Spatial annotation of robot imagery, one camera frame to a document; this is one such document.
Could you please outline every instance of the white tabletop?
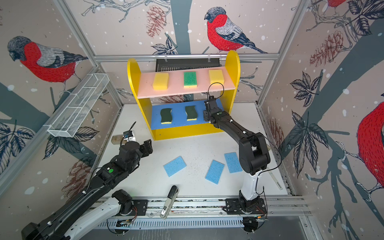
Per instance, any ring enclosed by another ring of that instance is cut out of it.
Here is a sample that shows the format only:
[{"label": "white tabletop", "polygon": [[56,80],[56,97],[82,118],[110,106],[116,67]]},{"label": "white tabletop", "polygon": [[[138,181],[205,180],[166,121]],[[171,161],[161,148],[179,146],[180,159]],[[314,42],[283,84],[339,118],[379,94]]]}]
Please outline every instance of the white tabletop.
[{"label": "white tabletop", "polygon": [[[235,103],[231,116],[244,128],[252,132],[261,132],[265,135],[256,106],[253,103]],[[133,130],[136,141],[142,144],[152,139],[144,117],[136,104],[124,105],[112,135],[122,134],[129,130],[134,121],[137,121]],[[168,140],[153,141],[153,153],[140,160],[140,167],[129,177],[121,181],[112,191],[123,189],[132,197],[165,197],[172,185],[178,186],[179,197],[227,197],[238,195],[243,185],[243,172],[232,173],[224,158],[225,153],[236,152],[238,144],[225,132],[205,134],[192,137],[182,137]],[[99,167],[109,162],[119,153],[119,145],[113,145],[109,140]],[[168,177],[163,165],[181,156],[186,167],[176,174]],[[271,163],[268,167],[276,167],[276,161],[270,151]],[[205,179],[212,160],[225,165],[218,184]],[[280,190],[270,174],[263,174],[266,195],[286,195],[284,183],[278,169],[272,171],[283,189]]]}]

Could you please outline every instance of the green sponge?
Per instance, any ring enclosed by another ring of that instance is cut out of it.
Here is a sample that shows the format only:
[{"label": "green sponge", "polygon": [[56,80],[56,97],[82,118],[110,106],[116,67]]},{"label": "green sponge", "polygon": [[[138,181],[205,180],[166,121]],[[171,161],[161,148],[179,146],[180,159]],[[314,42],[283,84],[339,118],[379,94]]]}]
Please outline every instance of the green sponge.
[{"label": "green sponge", "polygon": [[184,72],[184,88],[197,87],[196,72]]},{"label": "green sponge", "polygon": [[185,112],[187,113],[187,121],[197,120],[197,112],[195,106],[186,106]]},{"label": "green sponge", "polygon": [[163,109],[161,109],[161,111],[160,111],[161,124],[172,123],[171,112],[172,112],[172,108],[163,108]]}]

